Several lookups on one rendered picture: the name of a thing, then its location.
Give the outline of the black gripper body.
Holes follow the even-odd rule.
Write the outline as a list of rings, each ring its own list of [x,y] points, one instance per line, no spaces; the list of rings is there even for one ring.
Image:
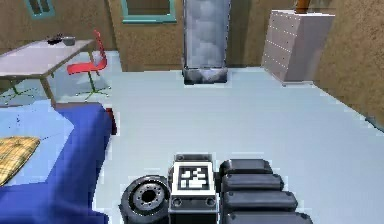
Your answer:
[[[119,204],[124,224],[168,224],[170,190],[159,175],[137,178],[124,190]]]

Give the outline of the blue bed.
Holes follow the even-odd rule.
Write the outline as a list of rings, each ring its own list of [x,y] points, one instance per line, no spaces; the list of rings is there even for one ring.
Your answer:
[[[108,224],[92,202],[111,134],[112,119],[99,103],[1,108],[1,137],[38,137],[40,145],[0,186],[0,224]]]

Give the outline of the brown clay vase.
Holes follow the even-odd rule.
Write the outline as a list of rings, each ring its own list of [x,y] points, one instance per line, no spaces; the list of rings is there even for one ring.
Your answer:
[[[311,0],[297,0],[295,5],[295,12],[297,14],[306,14]]]

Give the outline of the yellow plaid pillow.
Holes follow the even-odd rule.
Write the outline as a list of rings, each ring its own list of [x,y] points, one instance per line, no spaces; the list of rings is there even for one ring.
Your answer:
[[[39,145],[38,137],[0,138],[0,187],[6,185],[20,171]]]

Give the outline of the red chair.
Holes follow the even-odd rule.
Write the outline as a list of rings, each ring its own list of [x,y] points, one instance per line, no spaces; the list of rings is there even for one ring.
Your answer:
[[[99,51],[99,54],[97,55],[97,57],[94,57],[93,53],[90,52],[89,53],[89,56],[91,59],[90,62],[75,63],[67,66],[67,73],[69,75],[87,73],[91,90],[87,92],[87,97],[84,99],[85,102],[87,102],[88,99],[94,94],[102,94],[108,97],[109,94],[105,93],[104,90],[110,89],[110,86],[106,86],[103,88],[96,88],[94,80],[91,75],[92,72],[95,72],[97,75],[99,75],[99,72],[105,69],[108,65],[108,60],[105,53],[103,41],[101,39],[101,34],[98,30],[94,30],[93,33],[95,36],[96,46]]]

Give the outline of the grey tall column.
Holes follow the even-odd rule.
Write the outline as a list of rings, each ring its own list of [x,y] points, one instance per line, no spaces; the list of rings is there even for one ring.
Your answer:
[[[185,85],[226,83],[231,0],[183,0]]]

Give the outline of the grey table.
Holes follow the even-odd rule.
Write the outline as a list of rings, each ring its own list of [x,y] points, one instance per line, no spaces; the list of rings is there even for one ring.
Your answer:
[[[76,40],[73,46],[35,41],[0,55],[0,80],[37,79],[51,104],[56,100],[47,77],[82,51],[92,53],[92,39]]]

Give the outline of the dark small dish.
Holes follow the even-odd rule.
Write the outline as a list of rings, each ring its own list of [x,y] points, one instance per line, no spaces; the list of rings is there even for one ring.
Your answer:
[[[56,34],[56,35],[53,36],[53,37],[49,37],[49,38],[47,39],[47,43],[48,43],[49,45],[55,45],[55,44],[60,43],[60,42],[62,41],[62,39],[63,39],[63,35],[62,35],[61,33],[59,33],[59,34]]]

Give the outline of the grey chest of drawers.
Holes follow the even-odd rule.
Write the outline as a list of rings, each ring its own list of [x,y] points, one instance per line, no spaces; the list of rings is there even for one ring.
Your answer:
[[[272,10],[261,66],[283,86],[312,83],[334,18]]]

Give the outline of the small teal framed window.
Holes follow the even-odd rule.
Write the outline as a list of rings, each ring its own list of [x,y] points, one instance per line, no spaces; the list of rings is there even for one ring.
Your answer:
[[[52,0],[24,0],[32,19],[53,17],[55,9]]]

